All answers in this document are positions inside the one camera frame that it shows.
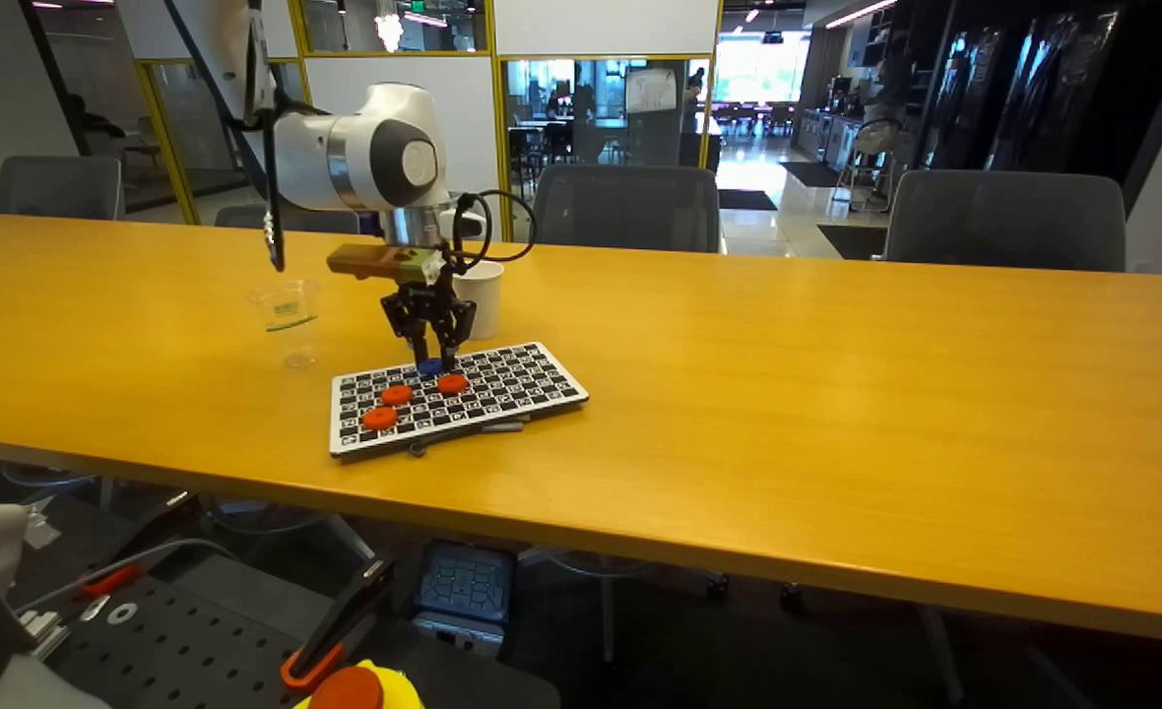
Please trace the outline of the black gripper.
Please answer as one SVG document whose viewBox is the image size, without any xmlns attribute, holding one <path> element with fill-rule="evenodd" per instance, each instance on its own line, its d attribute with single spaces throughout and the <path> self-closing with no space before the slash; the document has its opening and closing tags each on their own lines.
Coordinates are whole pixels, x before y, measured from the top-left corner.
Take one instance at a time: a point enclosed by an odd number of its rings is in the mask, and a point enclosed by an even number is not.
<svg viewBox="0 0 1162 709">
<path fill-rule="evenodd" d="M 437 333 L 442 360 L 455 360 L 461 344 L 473 329 L 475 308 L 455 295 L 453 285 L 400 285 L 392 295 L 383 298 L 391 325 L 408 344 L 415 364 L 429 364 L 429 337 Z"/>
</svg>

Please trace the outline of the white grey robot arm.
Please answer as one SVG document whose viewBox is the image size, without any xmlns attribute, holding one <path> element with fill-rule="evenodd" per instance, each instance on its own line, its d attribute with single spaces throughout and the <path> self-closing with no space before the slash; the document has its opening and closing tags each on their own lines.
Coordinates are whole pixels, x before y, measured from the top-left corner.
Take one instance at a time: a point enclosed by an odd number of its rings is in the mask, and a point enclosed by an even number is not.
<svg viewBox="0 0 1162 709">
<path fill-rule="evenodd" d="M 378 81 L 360 113 L 286 106 L 266 77 L 261 10 L 249 10 L 244 113 L 265 131 L 270 203 L 386 222 L 383 245 L 341 245 L 328 269 L 391 278 L 392 295 L 383 298 L 391 329 L 408 344 L 416 365 L 453 369 L 475 303 L 453 289 L 461 257 L 442 230 L 449 185 L 429 94 L 408 81 Z"/>
</svg>

